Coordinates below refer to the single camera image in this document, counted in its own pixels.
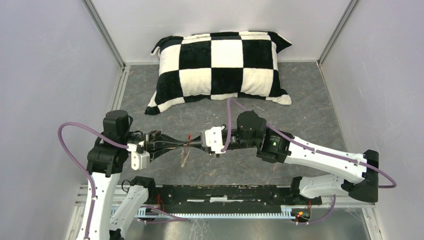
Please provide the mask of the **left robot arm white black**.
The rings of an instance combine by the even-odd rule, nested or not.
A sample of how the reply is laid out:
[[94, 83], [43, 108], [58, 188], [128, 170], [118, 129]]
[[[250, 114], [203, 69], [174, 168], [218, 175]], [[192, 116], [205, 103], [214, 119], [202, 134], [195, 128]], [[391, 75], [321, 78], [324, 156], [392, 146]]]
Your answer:
[[136, 176], [115, 212], [112, 212], [115, 189], [127, 159], [137, 170], [145, 168], [150, 154], [145, 141], [131, 132], [133, 118], [125, 110], [112, 110], [103, 119], [87, 155], [88, 194], [78, 240], [123, 240], [138, 210], [157, 198], [153, 178]]

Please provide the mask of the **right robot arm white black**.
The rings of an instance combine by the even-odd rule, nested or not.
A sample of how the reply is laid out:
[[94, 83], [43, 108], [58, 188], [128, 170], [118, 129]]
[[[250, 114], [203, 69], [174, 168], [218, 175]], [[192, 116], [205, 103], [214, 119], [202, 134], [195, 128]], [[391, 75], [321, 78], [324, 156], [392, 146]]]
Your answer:
[[255, 148], [256, 156], [265, 162], [302, 165], [326, 172], [322, 176], [292, 179], [288, 196], [295, 204], [327, 195], [347, 195], [366, 203], [379, 199], [377, 151], [349, 153], [322, 147], [277, 130], [253, 110], [237, 117], [235, 129], [225, 125], [211, 127], [189, 145], [217, 155]]

